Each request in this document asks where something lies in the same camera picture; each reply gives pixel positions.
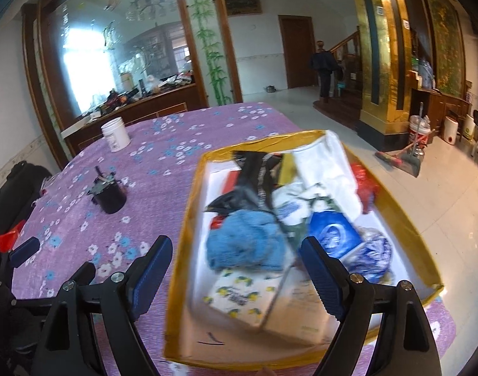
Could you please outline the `yellow cardboard box lid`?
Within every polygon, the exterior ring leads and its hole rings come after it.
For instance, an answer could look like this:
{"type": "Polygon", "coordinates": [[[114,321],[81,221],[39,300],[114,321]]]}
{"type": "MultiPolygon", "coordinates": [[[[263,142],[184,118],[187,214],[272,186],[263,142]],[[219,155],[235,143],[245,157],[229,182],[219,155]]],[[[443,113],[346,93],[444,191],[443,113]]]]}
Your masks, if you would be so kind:
{"type": "Polygon", "coordinates": [[[312,364],[337,327],[295,249],[305,235],[367,280],[408,280],[424,306],[443,283],[406,212],[378,179],[358,193],[359,159],[330,131],[310,130],[223,147],[200,159],[184,214],[168,291],[165,357],[193,367],[250,371],[312,364]],[[261,164],[267,221],[240,206],[213,228],[212,202],[241,169],[236,153],[261,164]]]}

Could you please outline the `purple floral tablecloth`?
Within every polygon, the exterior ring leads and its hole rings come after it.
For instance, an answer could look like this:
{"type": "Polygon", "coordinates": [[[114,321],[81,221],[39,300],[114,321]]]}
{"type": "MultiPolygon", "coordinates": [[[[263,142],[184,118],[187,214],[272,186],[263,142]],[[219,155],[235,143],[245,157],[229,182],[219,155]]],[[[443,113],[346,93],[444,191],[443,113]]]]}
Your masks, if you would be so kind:
{"type": "Polygon", "coordinates": [[[102,139],[89,145],[55,177],[25,223],[22,238],[36,237],[41,247],[15,270],[13,294],[52,297],[86,261],[106,279],[159,235],[177,240],[205,153],[295,129],[267,104],[230,104],[131,125],[130,145],[116,153],[102,139]],[[114,172],[127,189],[127,203],[115,214],[102,212],[87,194],[98,171],[114,172]]]}

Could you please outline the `red broom and dustpan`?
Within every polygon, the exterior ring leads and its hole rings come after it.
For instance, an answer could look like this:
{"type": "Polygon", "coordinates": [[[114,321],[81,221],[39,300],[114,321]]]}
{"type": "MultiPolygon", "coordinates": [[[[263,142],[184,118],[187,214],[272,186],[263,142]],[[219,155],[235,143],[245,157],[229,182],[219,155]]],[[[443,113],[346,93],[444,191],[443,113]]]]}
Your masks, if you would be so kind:
{"type": "Polygon", "coordinates": [[[387,165],[397,168],[400,171],[404,171],[412,177],[418,177],[425,157],[425,148],[428,145],[430,136],[435,132],[429,128],[427,133],[421,134],[420,130],[423,120],[423,102],[421,102],[419,113],[417,115],[417,124],[414,129],[413,141],[404,149],[394,154],[377,151],[374,155],[387,165]]]}

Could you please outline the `blue white tissue packet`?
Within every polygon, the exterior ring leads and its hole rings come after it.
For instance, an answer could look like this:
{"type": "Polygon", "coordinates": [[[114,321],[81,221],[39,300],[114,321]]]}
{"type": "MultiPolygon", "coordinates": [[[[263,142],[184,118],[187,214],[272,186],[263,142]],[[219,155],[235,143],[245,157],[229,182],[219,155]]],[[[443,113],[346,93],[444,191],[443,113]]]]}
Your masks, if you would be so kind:
{"type": "Polygon", "coordinates": [[[362,243],[359,233],[338,211],[314,212],[309,222],[309,235],[316,238],[330,257],[338,259],[362,243]]]}

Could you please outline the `lemon print tissue pack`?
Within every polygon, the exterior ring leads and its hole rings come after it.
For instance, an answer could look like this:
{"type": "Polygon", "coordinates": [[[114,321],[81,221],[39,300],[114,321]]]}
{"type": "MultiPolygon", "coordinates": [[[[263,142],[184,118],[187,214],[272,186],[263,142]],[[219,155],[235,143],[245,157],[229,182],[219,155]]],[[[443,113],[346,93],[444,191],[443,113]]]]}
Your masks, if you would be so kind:
{"type": "Polygon", "coordinates": [[[285,272],[222,270],[202,301],[220,314],[252,329],[262,327],[285,272]]]}

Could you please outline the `blue white crinkled plastic bag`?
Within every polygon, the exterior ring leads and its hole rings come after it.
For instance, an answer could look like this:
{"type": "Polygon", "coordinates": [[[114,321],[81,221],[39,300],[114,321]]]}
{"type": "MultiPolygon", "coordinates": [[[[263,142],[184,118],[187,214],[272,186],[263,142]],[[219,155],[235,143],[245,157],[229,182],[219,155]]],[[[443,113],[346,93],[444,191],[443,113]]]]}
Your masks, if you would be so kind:
{"type": "Polygon", "coordinates": [[[349,273],[361,274],[368,282],[379,284],[390,269],[392,244],[376,228],[358,227],[362,243],[343,256],[340,261],[349,273]]]}

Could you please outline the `white plastic jar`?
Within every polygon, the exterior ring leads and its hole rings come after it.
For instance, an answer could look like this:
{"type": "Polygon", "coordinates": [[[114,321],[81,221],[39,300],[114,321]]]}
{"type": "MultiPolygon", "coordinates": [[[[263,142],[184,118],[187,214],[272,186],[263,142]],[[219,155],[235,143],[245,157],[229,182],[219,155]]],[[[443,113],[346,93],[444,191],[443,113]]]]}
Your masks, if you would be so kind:
{"type": "Polygon", "coordinates": [[[121,117],[107,121],[101,131],[112,153],[125,149],[130,144],[130,137],[121,117]]]}

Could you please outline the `red mesh bag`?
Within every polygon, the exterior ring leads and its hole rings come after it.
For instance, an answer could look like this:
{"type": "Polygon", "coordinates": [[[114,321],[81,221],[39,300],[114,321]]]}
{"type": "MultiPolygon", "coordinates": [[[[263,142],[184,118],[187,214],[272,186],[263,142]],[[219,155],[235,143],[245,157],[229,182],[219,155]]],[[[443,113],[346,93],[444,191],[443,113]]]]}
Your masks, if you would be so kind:
{"type": "Polygon", "coordinates": [[[351,163],[351,171],[357,183],[356,193],[362,202],[362,213],[368,214],[375,203],[379,192],[379,185],[369,175],[368,170],[360,163],[351,163]]]}

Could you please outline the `blue fluffy cloth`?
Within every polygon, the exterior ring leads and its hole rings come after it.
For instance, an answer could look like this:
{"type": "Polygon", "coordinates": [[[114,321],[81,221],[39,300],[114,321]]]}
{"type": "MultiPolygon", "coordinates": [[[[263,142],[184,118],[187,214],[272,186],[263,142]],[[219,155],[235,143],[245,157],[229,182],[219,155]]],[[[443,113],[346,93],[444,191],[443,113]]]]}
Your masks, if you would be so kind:
{"type": "Polygon", "coordinates": [[[275,216],[266,211],[240,210],[209,231],[206,257],[209,268],[281,272],[287,241],[275,216]]]}

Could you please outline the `person in dark clothes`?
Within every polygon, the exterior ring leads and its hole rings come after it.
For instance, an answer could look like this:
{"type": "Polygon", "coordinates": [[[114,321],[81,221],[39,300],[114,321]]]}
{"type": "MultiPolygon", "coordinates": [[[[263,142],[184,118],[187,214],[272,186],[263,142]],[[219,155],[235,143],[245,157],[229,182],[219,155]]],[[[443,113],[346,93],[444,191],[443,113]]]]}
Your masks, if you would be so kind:
{"type": "Polygon", "coordinates": [[[322,40],[316,42],[316,52],[311,57],[310,67],[316,71],[319,76],[320,100],[323,101],[323,103],[327,103],[330,96],[332,73],[336,72],[339,74],[340,68],[333,54],[324,49],[324,42],[322,40]]]}

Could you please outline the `black cylindrical motor device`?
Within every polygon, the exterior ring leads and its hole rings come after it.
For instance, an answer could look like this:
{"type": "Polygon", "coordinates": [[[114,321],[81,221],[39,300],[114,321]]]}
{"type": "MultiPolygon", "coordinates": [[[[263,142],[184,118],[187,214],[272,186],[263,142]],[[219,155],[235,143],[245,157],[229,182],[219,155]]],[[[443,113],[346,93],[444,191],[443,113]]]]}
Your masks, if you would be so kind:
{"type": "Polygon", "coordinates": [[[91,197],[94,205],[99,206],[108,215],[119,212],[125,206],[127,194],[122,184],[116,179],[115,172],[105,174],[96,165],[96,178],[88,189],[87,195],[91,197]]]}

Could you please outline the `white cloth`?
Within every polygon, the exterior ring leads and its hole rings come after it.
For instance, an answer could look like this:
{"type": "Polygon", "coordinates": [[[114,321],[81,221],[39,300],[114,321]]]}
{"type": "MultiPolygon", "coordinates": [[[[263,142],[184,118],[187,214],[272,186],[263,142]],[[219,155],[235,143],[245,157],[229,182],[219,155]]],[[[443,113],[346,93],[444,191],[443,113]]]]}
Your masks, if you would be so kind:
{"type": "Polygon", "coordinates": [[[330,130],[311,144],[292,151],[294,165],[306,189],[322,188],[350,222],[362,214],[357,182],[338,135],[330,130]]]}

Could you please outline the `wooden counter with clutter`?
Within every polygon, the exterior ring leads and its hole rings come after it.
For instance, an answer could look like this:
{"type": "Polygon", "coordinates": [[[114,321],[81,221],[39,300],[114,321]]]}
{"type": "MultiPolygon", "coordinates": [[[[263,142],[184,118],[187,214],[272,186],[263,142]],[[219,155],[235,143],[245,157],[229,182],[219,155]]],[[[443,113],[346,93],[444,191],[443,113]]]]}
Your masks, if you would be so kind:
{"type": "Polygon", "coordinates": [[[91,143],[102,138],[101,127],[106,122],[121,117],[126,127],[140,121],[151,120],[186,111],[200,110],[208,106],[205,92],[199,83],[190,83],[167,92],[141,98],[126,104],[93,121],[83,117],[61,132],[69,151],[78,154],[91,143]]]}

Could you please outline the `black gold snack bag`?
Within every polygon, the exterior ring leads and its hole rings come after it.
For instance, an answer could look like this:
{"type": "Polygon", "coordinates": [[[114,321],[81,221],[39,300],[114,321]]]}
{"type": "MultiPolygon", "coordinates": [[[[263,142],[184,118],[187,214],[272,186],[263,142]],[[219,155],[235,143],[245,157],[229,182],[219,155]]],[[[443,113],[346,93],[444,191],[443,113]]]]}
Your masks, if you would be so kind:
{"type": "Polygon", "coordinates": [[[233,160],[239,166],[238,177],[230,191],[213,200],[205,209],[227,217],[240,210],[274,213],[272,194],[277,185],[276,168],[282,154],[238,150],[233,160]]]}

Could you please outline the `red plastic bag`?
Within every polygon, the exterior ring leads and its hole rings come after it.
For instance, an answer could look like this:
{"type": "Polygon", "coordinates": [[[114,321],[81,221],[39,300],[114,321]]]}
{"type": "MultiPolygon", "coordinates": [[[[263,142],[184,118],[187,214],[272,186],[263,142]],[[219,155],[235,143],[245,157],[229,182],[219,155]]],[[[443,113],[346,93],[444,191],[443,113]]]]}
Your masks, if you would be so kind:
{"type": "Polygon", "coordinates": [[[25,225],[25,220],[20,221],[16,224],[12,229],[4,234],[0,234],[0,252],[1,253],[8,253],[13,249],[13,246],[17,239],[19,238],[19,234],[22,231],[25,225]]]}

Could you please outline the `black bag on left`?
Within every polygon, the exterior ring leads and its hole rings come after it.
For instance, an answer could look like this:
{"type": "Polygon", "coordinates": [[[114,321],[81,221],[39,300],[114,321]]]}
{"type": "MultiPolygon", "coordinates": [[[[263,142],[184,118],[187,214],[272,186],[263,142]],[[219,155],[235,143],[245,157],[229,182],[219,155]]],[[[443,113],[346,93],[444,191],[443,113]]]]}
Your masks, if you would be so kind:
{"type": "Polygon", "coordinates": [[[30,216],[44,181],[50,177],[48,169],[26,160],[13,166],[0,187],[0,235],[30,216]]]}

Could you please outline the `plain white tissue pack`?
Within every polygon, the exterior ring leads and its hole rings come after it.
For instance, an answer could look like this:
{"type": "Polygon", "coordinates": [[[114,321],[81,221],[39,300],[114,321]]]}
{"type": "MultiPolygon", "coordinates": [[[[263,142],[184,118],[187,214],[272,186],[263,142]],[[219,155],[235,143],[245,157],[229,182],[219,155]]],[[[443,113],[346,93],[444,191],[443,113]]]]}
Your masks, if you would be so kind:
{"type": "Polygon", "coordinates": [[[264,323],[264,331],[299,345],[330,342],[338,322],[330,316],[304,269],[291,267],[264,323]]]}

